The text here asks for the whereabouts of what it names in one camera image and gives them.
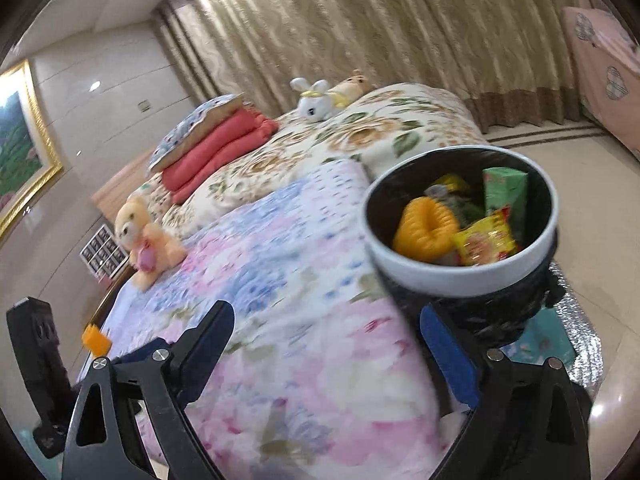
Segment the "yellow snack packet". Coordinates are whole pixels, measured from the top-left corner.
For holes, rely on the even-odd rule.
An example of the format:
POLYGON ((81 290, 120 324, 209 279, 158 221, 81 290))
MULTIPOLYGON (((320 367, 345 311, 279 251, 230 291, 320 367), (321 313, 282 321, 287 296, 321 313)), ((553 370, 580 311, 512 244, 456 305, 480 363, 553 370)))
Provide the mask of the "yellow snack packet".
POLYGON ((484 266, 518 252, 509 226, 510 212, 508 206, 497 209, 451 237, 462 266, 484 266))

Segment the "green milk carton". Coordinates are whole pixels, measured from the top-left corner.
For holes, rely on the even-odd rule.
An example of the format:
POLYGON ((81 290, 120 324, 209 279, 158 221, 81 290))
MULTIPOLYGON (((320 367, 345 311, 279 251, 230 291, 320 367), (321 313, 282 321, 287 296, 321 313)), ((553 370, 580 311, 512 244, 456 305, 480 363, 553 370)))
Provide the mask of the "green milk carton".
POLYGON ((528 174, 509 167, 483 170, 486 214, 501 211, 514 240, 524 244, 528 174))

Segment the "green juice pouch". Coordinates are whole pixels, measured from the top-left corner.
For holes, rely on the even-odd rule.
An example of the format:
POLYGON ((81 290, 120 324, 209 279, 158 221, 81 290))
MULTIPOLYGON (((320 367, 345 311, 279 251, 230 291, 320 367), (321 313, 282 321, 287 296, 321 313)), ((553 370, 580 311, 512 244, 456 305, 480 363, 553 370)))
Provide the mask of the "green juice pouch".
POLYGON ((485 217, 484 208, 472 201, 472 188, 457 174, 445 174, 425 189, 424 195, 446 206, 461 229, 485 217))

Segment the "white round trash bin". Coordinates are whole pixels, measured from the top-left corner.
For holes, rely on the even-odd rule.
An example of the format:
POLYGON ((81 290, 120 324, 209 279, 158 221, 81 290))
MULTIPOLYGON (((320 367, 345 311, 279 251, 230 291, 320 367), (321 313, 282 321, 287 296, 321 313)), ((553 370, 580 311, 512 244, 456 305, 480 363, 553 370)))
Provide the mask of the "white round trash bin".
POLYGON ((473 298, 506 289, 549 265, 558 246, 559 206, 551 178, 530 158, 498 146, 458 145, 414 155, 380 174, 363 196, 359 221, 369 256, 385 276, 427 296, 473 298), (392 239, 410 200, 445 174, 457 174, 480 195, 488 167, 528 174, 522 250, 484 266, 438 266, 393 251, 392 239))

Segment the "silver foil mat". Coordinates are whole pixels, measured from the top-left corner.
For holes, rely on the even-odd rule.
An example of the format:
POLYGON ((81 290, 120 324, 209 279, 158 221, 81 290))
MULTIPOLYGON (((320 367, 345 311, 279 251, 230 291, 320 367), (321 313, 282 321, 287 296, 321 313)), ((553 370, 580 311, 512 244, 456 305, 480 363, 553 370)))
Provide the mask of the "silver foil mat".
POLYGON ((567 367, 568 376, 582 386, 594 400, 604 378, 602 342, 588 315, 582 308, 576 292, 570 286, 559 263, 552 261, 549 269, 564 289, 564 295, 554 305, 568 341, 575 352, 573 362, 567 367))

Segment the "wooden nightstand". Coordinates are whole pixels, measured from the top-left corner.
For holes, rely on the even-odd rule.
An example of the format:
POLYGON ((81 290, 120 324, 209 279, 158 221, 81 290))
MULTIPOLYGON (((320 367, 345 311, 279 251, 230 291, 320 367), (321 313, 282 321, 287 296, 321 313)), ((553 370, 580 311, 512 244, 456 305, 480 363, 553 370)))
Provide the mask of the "wooden nightstand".
POLYGON ((99 302, 98 307, 90 318, 90 324, 99 328, 103 326, 106 318, 113 309, 119 291, 133 275, 134 268, 132 266, 126 264, 126 266, 122 267, 122 270, 117 273, 114 280, 111 282, 111 285, 107 287, 104 297, 99 302))

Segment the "pastel floral quilt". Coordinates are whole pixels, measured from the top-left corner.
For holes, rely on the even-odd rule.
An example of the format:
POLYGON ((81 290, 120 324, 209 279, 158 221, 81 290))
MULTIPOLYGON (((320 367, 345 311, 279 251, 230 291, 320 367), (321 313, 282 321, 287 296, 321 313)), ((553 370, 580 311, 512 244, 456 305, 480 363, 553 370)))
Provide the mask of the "pastel floral quilt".
POLYGON ((226 214, 149 290, 124 286, 104 323, 120 356, 232 305, 186 408, 229 479, 425 479, 444 455, 430 372, 361 236, 368 184, 358 162, 329 162, 226 214))

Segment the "wooden headboard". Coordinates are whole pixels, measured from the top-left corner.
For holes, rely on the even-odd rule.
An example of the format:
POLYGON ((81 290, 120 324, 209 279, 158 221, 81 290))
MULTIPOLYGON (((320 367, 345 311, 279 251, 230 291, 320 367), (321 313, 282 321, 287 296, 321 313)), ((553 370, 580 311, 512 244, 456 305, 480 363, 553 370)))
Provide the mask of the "wooden headboard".
POLYGON ((119 172, 116 172, 110 180, 102 185, 91 196, 91 201, 102 216, 110 223, 115 221, 120 207, 126 203, 127 198, 146 181, 149 158, 152 148, 142 153, 119 172))

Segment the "folded red blanket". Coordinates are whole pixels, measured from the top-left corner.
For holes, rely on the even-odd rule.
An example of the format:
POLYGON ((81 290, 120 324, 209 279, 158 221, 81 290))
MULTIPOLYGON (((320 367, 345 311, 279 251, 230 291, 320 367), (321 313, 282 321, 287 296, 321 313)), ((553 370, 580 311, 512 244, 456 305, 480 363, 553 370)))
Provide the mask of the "folded red blanket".
POLYGON ((214 172, 263 146, 278 131, 276 120, 254 107, 241 107, 162 171, 175 205, 183 204, 214 172))

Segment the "blue-patterned pillow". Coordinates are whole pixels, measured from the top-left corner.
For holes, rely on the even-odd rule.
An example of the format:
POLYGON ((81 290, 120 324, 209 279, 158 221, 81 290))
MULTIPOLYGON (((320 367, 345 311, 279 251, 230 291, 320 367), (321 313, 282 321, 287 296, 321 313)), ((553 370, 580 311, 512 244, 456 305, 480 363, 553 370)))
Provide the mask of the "blue-patterned pillow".
POLYGON ((149 159, 147 174, 157 174, 192 150, 217 126, 243 106, 244 94, 216 96, 186 116, 157 145, 149 159))

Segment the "gold-framed landscape painting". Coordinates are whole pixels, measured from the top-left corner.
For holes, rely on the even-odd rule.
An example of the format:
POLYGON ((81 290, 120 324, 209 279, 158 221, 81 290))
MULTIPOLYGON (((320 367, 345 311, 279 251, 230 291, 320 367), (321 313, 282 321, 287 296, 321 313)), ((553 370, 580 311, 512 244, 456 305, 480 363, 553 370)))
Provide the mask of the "gold-framed landscape painting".
POLYGON ((1 236, 63 169, 43 119, 28 61, 1 75, 1 236))

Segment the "white rabbit plush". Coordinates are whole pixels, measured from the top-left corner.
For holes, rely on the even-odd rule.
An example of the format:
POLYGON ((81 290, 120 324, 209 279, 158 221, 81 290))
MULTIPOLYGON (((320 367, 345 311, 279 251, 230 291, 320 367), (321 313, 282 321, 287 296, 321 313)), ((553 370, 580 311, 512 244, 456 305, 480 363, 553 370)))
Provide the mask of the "white rabbit plush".
POLYGON ((299 93, 296 113, 307 122, 323 122, 334 112, 331 85, 324 79, 311 84, 303 77, 291 80, 290 86, 299 93))

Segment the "tan bear plush lying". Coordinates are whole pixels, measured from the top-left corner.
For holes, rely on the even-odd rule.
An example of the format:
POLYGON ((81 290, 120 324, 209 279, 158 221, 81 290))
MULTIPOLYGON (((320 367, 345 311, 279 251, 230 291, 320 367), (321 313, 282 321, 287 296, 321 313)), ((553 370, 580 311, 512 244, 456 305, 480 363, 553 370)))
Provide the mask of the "tan bear plush lying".
POLYGON ((348 78, 329 90, 329 95, 336 108, 345 108, 375 88, 376 85, 361 70, 353 70, 348 78))

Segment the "beige patterned curtain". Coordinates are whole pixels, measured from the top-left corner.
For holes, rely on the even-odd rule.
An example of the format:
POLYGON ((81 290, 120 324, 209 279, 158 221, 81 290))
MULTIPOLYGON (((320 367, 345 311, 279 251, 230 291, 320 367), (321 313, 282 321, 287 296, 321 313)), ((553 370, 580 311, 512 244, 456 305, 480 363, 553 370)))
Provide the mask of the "beige patterned curtain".
POLYGON ((244 93, 281 115, 295 77, 420 82, 481 129, 579 116, 562 12, 596 0, 163 0, 154 32, 196 102, 244 93))

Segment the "photo collage frame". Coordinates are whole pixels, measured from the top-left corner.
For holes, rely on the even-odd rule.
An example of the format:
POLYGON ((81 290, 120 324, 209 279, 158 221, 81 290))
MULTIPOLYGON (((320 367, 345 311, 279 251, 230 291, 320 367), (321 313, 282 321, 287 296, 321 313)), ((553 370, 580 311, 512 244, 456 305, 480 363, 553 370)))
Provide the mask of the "photo collage frame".
POLYGON ((105 223, 81 249, 79 257, 98 281, 112 280, 128 261, 125 249, 105 223))

